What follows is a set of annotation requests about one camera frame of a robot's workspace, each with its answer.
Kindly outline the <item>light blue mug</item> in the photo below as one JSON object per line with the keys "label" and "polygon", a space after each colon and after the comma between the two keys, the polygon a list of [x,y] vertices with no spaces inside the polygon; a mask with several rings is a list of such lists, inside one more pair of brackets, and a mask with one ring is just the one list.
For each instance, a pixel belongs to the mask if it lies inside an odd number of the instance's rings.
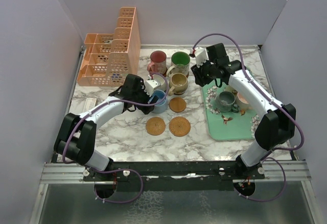
{"label": "light blue mug", "polygon": [[166,111],[166,109],[168,108],[168,99],[165,97],[166,93],[164,91],[161,90],[156,90],[154,91],[152,98],[154,98],[155,96],[158,97],[158,100],[162,100],[161,103],[157,104],[154,106],[153,109],[153,113],[155,114],[160,114]]}

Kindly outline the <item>white cream mug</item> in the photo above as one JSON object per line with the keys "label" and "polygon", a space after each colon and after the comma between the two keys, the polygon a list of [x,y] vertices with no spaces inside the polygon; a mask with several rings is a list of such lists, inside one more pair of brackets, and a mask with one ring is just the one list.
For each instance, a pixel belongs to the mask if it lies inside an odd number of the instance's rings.
{"label": "white cream mug", "polygon": [[158,74],[149,74],[148,75],[149,80],[155,80],[158,84],[156,87],[156,90],[161,90],[163,92],[166,92],[167,86],[166,86],[166,78],[158,75]]}

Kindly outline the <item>red pink mug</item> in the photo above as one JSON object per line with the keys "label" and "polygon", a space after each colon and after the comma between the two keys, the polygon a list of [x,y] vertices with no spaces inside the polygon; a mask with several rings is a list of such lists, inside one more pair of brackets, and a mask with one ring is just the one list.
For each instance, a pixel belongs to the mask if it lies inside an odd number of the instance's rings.
{"label": "red pink mug", "polygon": [[154,51],[150,55],[151,62],[147,66],[149,73],[160,73],[166,75],[167,72],[167,55],[163,51]]}

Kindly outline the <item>grey mug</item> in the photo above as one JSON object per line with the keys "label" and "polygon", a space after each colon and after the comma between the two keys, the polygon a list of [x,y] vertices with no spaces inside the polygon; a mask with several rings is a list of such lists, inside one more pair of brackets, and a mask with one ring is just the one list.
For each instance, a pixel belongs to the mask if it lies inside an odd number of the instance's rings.
{"label": "grey mug", "polygon": [[231,112],[235,104],[235,96],[229,91],[222,91],[215,98],[215,104],[220,112]]}

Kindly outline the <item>green mug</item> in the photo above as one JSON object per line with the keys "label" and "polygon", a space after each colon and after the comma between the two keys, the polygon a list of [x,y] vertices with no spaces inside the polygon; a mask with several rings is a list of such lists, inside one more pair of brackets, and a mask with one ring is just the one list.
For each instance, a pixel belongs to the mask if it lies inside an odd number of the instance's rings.
{"label": "green mug", "polygon": [[167,70],[166,76],[171,77],[175,73],[182,73],[189,76],[190,56],[185,52],[176,52],[171,57],[171,67]]}

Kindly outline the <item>peach mesh file organizer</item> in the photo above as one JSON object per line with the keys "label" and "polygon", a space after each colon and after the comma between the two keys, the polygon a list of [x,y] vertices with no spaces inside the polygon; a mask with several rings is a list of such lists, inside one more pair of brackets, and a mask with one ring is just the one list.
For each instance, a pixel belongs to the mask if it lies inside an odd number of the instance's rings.
{"label": "peach mesh file organizer", "polygon": [[128,74],[137,74],[141,51],[136,7],[120,8],[111,34],[88,33],[77,76],[79,86],[118,87]]}

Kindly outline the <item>beige speckled mug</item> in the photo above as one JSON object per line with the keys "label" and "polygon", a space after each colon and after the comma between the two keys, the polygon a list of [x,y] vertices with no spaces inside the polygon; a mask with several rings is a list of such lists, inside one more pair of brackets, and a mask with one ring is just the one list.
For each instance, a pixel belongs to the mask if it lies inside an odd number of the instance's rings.
{"label": "beige speckled mug", "polygon": [[188,79],[182,73],[175,73],[170,77],[168,95],[182,95],[188,88]]}

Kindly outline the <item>woven rattan coaster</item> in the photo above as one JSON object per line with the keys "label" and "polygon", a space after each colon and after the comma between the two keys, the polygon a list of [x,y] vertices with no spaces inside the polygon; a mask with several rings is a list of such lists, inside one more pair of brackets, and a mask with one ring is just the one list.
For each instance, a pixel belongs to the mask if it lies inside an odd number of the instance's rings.
{"label": "woven rattan coaster", "polygon": [[152,117],[146,122],[146,131],[148,134],[158,136],[166,129],[164,120],[160,117]]}
{"label": "woven rattan coaster", "polygon": [[185,117],[174,117],[169,122],[169,130],[174,136],[182,137],[190,132],[191,124]]}

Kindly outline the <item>light wooden front coaster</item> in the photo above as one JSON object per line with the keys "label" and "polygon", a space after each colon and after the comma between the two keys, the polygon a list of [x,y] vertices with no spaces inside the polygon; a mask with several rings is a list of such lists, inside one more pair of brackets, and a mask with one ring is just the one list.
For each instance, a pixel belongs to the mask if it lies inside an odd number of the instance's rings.
{"label": "light wooden front coaster", "polygon": [[180,113],[186,109],[186,102],[183,98],[175,97],[169,102],[169,108],[176,113]]}

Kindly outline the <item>mint green tray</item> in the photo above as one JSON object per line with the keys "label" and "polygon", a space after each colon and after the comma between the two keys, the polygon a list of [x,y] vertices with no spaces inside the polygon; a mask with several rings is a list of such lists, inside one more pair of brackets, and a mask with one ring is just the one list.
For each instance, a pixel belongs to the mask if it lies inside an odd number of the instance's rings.
{"label": "mint green tray", "polygon": [[242,112],[221,113],[215,104],[216,96],[226,85],[218,88],[214,81],[202,88],[206,120],[210,136],[214,140],[251,140],[259,125],[259,117],[251,107]]}

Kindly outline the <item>yellow mug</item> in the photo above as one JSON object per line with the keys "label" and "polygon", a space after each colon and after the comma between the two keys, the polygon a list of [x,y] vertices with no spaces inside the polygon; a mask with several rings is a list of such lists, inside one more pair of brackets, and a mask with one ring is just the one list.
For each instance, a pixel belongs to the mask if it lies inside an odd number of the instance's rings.
{"label": "yellow mug", "polygon": [[233,93],[233,94],[237,94],[237,93],[238,93],[238,92],[237,92],[234,88],[232,88],[231,86],[226,86],[225,89],[224,89],[224,91],[228,91],[228,92],[231,92],[231,93]]}

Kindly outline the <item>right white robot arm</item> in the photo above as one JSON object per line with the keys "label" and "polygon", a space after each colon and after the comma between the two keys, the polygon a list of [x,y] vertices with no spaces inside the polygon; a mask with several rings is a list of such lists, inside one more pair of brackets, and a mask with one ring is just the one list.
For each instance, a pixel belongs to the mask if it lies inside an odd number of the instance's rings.
{"label": "right white robot arm", "polygon": [[237,156],[235,173],[245,179],[273,149],[295,134],[296,109],[276,100],[251,76],[242,61],[230,61],[222,43],[193,49],[190,56],[196,64],[191,67],[195,83],[201,87],[215,79],[238,91],[259,116],[254,142]]}

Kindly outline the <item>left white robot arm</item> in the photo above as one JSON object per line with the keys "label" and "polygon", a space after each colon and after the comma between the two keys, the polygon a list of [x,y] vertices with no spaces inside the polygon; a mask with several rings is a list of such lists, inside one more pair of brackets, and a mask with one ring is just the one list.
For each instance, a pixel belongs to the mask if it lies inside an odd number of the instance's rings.
{"label": "left white robot arm", "polygon": [[141,77],[128,74],[123,85],[110,93],[106,100],[93,109],[79,115],[65,115],[61,124],[54,151],[62,160],[70,159],[80,165],[95,169],[99,179],[105,181],[113,173],[113,160],[95,149],[97,130],[112,118],[132,111],[130,108],[149,114],[159,98],[151,95],[160,87],[155,79],[144,81]]}

